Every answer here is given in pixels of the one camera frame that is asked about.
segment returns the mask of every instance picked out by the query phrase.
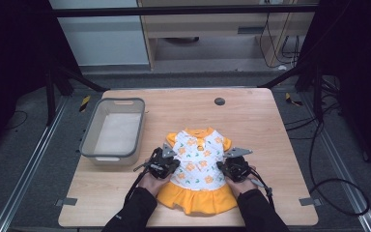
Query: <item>human hand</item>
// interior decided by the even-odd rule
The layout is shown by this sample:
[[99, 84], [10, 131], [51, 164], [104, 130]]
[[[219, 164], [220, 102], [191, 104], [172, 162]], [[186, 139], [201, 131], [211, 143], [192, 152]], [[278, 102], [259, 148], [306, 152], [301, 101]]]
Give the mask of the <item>human hand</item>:
[[149, 191], [154, 197], [157, 196], [162, 186], [170, 181], [171, 174], [165, 179], [157, 179], [150, 172], [146, 173], [138, 183], [138, 186]]
[[236, 198], [239, 197], [240, 194], [245, 193], [251, 189], [258, 188], [257, 185], [251, 182], [250, 179], [255, 179], [254, 175], [249, 174], [245, 180], [242, 182], [233, 182], [229, 177], [225, 177], [225, 182], [230, 186], [231, 190], [233, 191], [233, 194]]

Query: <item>black jacket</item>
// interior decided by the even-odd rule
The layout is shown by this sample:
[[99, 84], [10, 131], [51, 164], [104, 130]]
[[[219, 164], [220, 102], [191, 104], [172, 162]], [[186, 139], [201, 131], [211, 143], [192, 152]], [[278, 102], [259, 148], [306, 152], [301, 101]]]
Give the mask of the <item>black jacket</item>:
[[[288, 227], [271, 208], [258, 189], [250, 190], [238, 197], [238, 206], [249, 232], [285, 232]], [[141, 232], [157, 206], [156, 199], [144, 188], [136, 188], [128, 204], [103, 228], [103, 232]]]

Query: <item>person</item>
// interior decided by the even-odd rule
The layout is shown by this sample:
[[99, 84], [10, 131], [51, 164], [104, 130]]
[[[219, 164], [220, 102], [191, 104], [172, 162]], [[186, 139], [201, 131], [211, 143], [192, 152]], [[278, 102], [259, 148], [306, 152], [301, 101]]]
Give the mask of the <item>person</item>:
[[[103, 227], [103, 232], [140, 232], [144, 231], [147, 221], [157, 206], [156, 197], [162, 186], [170, 181], [170, 176], [157, 179], [146, 173], [123, 209]], [[258, 186], [246, 179], [235, 183], [228, 177], [226, 182], [237, 199], [238, 207], [246, 231], [248, 232], [285, 232], [289, 231], [276, 211], [258, 190]]]

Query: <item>children's dress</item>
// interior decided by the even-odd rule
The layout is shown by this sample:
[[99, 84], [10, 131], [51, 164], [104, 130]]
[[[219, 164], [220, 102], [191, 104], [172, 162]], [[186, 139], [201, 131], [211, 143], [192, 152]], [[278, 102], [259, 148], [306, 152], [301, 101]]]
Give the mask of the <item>children's dress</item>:
[[185, 129], [169, 133], [167, 141], [181, 162], [170, 182], [158, 193], [157, 200], [170, 208], [179, 205], [186, 215], [219, 214], [237, 206], [231, 189], [216, 163], [223, 161], [231, 140], [212, 128]]

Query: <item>gray carpet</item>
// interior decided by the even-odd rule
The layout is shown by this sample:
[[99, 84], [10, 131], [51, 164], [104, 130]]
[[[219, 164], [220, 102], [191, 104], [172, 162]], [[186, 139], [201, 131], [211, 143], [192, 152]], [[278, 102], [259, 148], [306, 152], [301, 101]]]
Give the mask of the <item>gray carpet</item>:
[[[256, 86], [263, 84], [273, 77], [275, 72], [204, 72], [204, 73], [161, 73], [161, 74], [127, 74], [124, 76], [89, 76], [90, 79], [104, 87], [110, 88], [163, 88], [163, 87], [217, 87], [217, 86]], [[67, 195], [73, 172], [79, 159], [78, 147], [80, 139], [89, 122], [95, 103], [100, 99], [101, 93], [96, 93], [87, 87], [72, 82], [75, 92], [69, 98], [66, 111], [56, 129], [47, 150], [44, 153], [38, 171], [27, 190], [11, 224], [13, 230], [25, 228], [61, 229], [57, 219], [61, 208], [54, 205], [59, 198]], [[289, 81], [279, 87], [292, 89]], [[284, 91], [273, 91], [275, 101], [284, 123], [309, 118], [310, 114], [304, 106], [297, 106], [285, 101]], [[85, 112], [80, 113], [82, 99], [90, 95], [91, 101]], [[334, 100], [327, 101], [328, 106]], [[0, 212], [10, 197], [14, 186], [22, 174], [23, 168], [43, 133], [46, 122], [45, 91], [39, 89], [22, 97], [17, 104], [18, 112], [11, 120], [9, 127], [0, 139]], [[361, 151], [356, 140], [348, 128], [346, 121], [338, 115], [340, 109], [332, 110], [325, 115], [325, 129], [331, 134], [342, 159], [346, 162], [357, 184], [365, 191], [371, 202], [371, 163], [362, 159]], [[292, 138], [311, 137], [315, 130], [310, 124], [299, 130], [290, 131]], [[291, 140], [300, 169], [305, 182], [310, 189], [312, 183], [309, 178], [308, 158], [310, 139]], [[319, 139], [316, 140], [313, 151], [313, 172], [317, 181], [336, 177], [335, 171], [327, 156], [326, 149]], [[321, 191], [335, 204], [345, 210], [351, 211], [352, 206], [341, 184], [327, 184]], [[319, 222], [312, 227], [291, 227], [292, 231], [364, 231], [357, 217], [345, 216], [339, 213], [324, 200], [322, 206], [316, 207]], [[239, 231], [228, 228], [218, 231]], [[199, 228], [166, 229], [166, 231], [204, 231]]]

